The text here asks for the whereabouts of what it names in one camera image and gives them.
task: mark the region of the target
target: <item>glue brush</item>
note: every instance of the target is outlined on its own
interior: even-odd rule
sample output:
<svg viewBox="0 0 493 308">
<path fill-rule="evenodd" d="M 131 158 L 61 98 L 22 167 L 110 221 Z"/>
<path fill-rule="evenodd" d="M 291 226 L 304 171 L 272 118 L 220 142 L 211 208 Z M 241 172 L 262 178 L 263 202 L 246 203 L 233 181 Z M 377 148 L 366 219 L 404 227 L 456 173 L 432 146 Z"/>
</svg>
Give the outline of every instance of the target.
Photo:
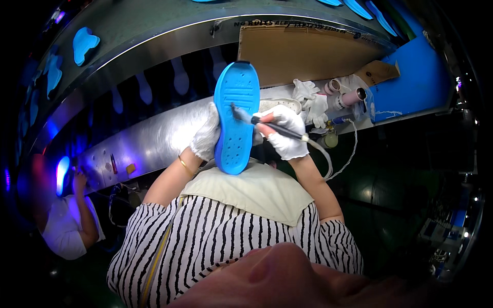
<svg viewBox="0 0 493 308">
<path fill-rule="evenodd" d="M 243 121 L 247 124 L 257 124 L 257 123 L 262 123 L 264 125 L 267 125 L 268 127 L 272 128 L 276 132 L 278 132 L 280 135 L 295 139 L 295 140 L 300 140 L 304 142 L 308 142 L 308 134 L 304 133 L 303 135 L 300 135 L 298 133 L 293 132 L 292 130 L 289 130 L 285 128 L 284 126 L 277 125 L 274 123 L 269 123 L 269 122 L 261 122 L 259 117 L 256 116 L 251 116 L 246 112 L 244 109 L 236 107 L 234 103 L 231 103 L 231 110 L 233 112 L 233 117 L 237 120 Z"/>
</svg>

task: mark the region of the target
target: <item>cardboard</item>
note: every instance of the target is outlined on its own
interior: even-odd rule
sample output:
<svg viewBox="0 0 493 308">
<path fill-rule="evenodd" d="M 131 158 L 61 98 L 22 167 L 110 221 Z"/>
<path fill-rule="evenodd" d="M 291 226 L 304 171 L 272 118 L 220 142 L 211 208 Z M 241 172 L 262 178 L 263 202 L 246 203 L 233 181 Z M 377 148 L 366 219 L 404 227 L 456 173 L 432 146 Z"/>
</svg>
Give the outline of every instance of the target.
<svg viewBox="0 0 493 308">
<path fill-rule="evenodd" d="M 361 78 L 368 87 L 371 87 L 383 81 L 399 77 L 400 71 L 397 66 L 397 61 L 395 62 L 395 65 L 392 65 L 375 60 L 363 66 L 354 74 Z"/>
<path fill-rule="evenodd" d="M 253 64 L 261 87 L 347 76 L 385 55 L 361 34 L 306 23 L 267 24 L 242 26 L 238 49 L 238 60 Z"/>
</svg>

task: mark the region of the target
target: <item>black and white striped shirt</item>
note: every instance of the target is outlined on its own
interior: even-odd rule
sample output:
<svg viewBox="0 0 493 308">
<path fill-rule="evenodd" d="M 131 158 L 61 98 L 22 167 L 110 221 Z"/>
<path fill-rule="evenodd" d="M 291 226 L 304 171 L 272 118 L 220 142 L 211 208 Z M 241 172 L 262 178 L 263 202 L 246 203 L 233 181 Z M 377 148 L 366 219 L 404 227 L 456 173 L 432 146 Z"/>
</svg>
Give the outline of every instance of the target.
<svg viewBox="0 0 493 308">
<path fill-rule="evenodd" d="M 167 207 L 142 204 L 129 219 L 123 245 L 106 276 L 110 289 L 128 307 L 138 306 L 142 284 L 170 223 L 148 307 L 169 304 L 222 264 L 279 242 L 298 245 L 311 262 L 363 273 L 363 259 L 349 230 L 338 220 L 320 224 L 314 203 L 303 210 L 296 227 L 290 227 L 209 198 L 185 197 L 181 208 L 178 202 L 176 198 Z"/>
</svg>

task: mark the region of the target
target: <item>yellow sponge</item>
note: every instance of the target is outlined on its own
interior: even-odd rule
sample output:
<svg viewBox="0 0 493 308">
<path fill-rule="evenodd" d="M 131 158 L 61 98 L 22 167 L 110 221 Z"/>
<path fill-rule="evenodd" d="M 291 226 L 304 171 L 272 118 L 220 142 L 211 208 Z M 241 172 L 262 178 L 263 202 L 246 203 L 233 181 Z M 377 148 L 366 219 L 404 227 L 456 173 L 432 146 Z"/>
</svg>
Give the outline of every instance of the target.
<svg viewBox="0 0 493 308">
<path fill-rule="evenodd" d="M 127 166 L 127 174 L 131 174 L 135 170 L 136 170 L 136 168 L 135 168 L 135 165 L 134 164 L 130 164 L 130 165 Z"/>
</svg>

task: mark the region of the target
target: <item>gold bracelet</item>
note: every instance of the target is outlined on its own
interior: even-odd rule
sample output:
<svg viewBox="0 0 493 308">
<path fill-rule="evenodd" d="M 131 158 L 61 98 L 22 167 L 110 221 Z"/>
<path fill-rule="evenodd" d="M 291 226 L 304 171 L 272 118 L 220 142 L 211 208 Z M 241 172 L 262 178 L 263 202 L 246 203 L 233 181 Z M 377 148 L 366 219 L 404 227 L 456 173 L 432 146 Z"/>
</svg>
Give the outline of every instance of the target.
<svg viewBox="0 0 493 308">
<path fill-rule="evenodd" d="M 193 177 L 193 172 L 190 170 L 187 166 L 186 163 L 181 159 L 180 155 L 178 155 L 178 159 L 180 160 L 181 164 L 185 167 L 185 170 L 187 170 L 188 174 Z"/>
</svg>

